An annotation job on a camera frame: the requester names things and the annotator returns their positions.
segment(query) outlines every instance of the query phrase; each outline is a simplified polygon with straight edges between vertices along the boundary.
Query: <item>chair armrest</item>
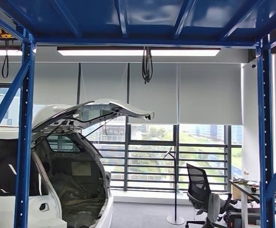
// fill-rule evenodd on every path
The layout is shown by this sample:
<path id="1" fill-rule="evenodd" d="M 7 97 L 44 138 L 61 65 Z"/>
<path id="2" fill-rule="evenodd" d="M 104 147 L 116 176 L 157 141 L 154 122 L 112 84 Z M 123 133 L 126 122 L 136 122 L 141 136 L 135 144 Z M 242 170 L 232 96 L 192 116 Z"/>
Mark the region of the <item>chair armrest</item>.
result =
<path id="1" fill-rule="evenodd" d="M 230 192 L 227 192 L 227 191 L 218 192 L 216 194 L 218 194 L 218 195 L 228 195 L 228 198 L 225 201 L 224 207 L 222 208 L 222 210 L 221 210 L 222 213 L 225 212 L 227 210 L 228 206 L 230 204 L 230 201 L 231 200 L 232 194 L 231 194 Z"/>

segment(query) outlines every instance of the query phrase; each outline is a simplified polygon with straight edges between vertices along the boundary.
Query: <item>blue metal rack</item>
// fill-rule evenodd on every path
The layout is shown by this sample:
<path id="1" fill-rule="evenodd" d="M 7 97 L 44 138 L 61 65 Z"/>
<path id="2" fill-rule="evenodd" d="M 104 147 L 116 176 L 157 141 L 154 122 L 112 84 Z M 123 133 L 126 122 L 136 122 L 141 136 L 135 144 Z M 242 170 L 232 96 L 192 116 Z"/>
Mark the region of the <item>blue metal rack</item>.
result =
<path id="1" fill-rule="evenodd" d="M 271 49 L 276 46 L 276 0 L 0 0 L 2 12 L 10 21 L 0 18 L 0 28 L 23 43 L 22 66 L 0 105 L 1 122 L 21 89 L 14 228 L 27 227 L 36 43 L 256 49 L 262 227 L 274 226 Z"/>

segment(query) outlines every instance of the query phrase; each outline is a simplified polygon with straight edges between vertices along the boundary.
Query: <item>car trunk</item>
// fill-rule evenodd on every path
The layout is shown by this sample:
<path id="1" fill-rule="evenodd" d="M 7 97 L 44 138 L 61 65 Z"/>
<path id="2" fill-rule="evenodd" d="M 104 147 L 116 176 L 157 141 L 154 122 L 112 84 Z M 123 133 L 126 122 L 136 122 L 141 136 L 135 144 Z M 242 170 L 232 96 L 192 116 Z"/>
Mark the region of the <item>car trunk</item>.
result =
<path id="1" fill-rule="evenodd" d="M 79 137 L 78 133 L 51 135 L 36 148 L 69 228 L 96 223 L 107 202 L 105 172 L 98 151 Z"/>

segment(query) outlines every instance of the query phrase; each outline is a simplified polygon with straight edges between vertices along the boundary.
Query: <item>white roller blind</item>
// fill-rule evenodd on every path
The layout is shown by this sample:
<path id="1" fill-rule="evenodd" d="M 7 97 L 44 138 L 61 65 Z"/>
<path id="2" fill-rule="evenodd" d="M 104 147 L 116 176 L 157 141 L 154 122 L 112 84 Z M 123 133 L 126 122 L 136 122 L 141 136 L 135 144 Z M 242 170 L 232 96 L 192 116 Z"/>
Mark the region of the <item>white roller blind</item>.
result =
<path id="1" fill-rule="evenodd" d="M 242 124 L 240 64 L 181 64 L 180 122 Z"/>
<path id="2" fill-rule="evenodd" d="M 126 102 L 127 63 L 82 63 L 80 103 L 109 98 Z"/>
<path id="3" fill-rule="evenodd" d="M 36 63 L 33 103 L 76 105 L 77 63 Z"/>
<path id="4" fill-rule="evenodd" d="M 141 64 L 130 64 L 129 104 L 155 116 L 149 124 L 177 123 L 177 64 L 153 64 L 153 78 L 144 85 Z M 129 118 L 129 123 L 144 123 Z"/>

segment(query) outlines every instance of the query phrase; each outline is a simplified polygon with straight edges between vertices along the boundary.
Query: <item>blue metal ceiling panel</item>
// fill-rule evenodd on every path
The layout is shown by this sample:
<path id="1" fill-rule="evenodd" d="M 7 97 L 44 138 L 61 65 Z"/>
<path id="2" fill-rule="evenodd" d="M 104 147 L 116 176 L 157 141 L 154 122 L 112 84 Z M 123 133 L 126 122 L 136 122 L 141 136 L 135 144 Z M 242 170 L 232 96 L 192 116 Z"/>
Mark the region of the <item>blue metal ceiling panel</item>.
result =
<path id="1" fill-rule="evenodd" d="M 253 42 L 276 29 L 276 0 L 0 0 L 0 8 L 42 42 Z"/>

